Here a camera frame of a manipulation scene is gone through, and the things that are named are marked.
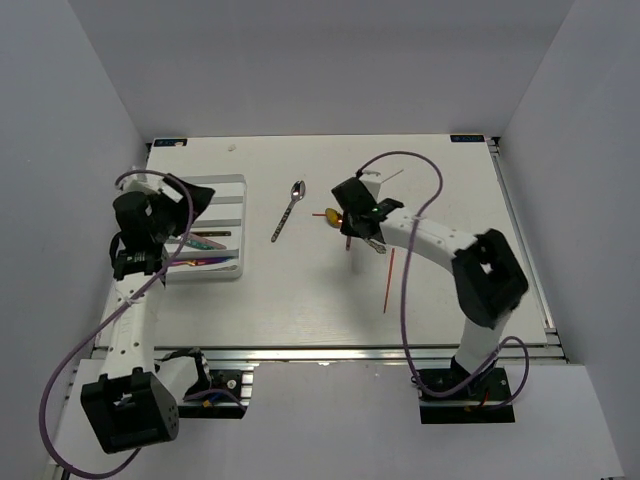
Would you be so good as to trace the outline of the gold spoon pink handle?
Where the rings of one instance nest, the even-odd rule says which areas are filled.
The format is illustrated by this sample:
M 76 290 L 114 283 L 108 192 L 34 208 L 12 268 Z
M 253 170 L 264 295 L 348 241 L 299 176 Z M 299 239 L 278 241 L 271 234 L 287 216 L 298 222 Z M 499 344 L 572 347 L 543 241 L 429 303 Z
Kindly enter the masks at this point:
M 342 227 L 342 223 L 343 223 L 343 216 L 341 213 L 339 213 L 337 210 L 333 209 L 333 208 L 327 208 L 324 212 L 325 218 L 328 222 L 328 224 L 335 229 L 340 229 Z M 346 242 L 345 242 L 345 250 L 349 251 L 351 249 L 351 237 L 347 236 L 346 237 Z

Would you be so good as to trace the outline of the silver spoon patterned handle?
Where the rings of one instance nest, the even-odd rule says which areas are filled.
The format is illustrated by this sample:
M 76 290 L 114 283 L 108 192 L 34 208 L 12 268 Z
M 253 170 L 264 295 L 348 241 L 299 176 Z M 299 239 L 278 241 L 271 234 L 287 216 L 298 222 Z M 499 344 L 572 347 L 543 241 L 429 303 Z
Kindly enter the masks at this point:
M 288 206 L 286 207 L 283 215 L 281 216 L 272 236 L 271 236 L 271 242 L 275 243 L 277 241 L 277 239 L 279 238 L 282 230 L 284 229 L 284 226 L 286 225 L 286 222 L 292 212 L 292 210 L 294 209 L 295 205 L 301 201 L 304 196 L 306 194 L 306 183 L 304 180 L 299 180 L 296 181 L 293 186 L 291 187 L 291 191 L 290 191 L 290 200 L 288 203 Z

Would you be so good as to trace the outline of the silver spoon iridescent handle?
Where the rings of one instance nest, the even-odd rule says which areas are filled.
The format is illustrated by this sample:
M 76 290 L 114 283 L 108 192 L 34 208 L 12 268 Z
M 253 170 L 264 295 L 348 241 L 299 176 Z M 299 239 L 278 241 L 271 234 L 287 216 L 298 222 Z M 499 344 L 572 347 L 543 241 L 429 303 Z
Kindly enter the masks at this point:
M 365 239 L 364 242 L 371 247 L 372 249 L 374 249 L 378 254 L 382 254 L 385 255 L 386 254 L 386 247 L 383 244 L 380 244 L 374 240 L 371 239 Z

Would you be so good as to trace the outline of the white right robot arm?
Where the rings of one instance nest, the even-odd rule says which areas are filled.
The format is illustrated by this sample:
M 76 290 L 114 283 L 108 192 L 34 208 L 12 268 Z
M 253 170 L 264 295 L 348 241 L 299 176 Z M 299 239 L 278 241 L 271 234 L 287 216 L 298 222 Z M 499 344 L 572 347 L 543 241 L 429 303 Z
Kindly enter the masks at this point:
M 459 396 L 477 397 L 488 385 L 485 371 L 504 328 L 529 289 L 506 237 L 495 229 L 469 234 L 421 219 L 397 200 L 377 200 L 357 177 L 331 193 L 343 210 L 343 235 L 402 248 L 408 259 L 418 255 L 452 275 L 465 324 L 451 384 Z

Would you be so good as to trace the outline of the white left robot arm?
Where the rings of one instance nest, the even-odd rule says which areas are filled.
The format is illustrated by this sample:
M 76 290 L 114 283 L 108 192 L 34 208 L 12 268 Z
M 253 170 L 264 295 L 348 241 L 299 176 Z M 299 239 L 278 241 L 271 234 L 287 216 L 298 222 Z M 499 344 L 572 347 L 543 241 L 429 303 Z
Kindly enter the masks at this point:
M 165 245 L 184 236 L 215 192 L 173 175 L 151 186 L 129 181 L 114 200 L 119 230 L 110 245 L 117 307 L 106 358 L 81 405 L 107 454 L 168 442 L 179 432 L 179 402 L 199 399 L 211 374 L 197 347 L 154 358 L 158 310 L 166 287 Z

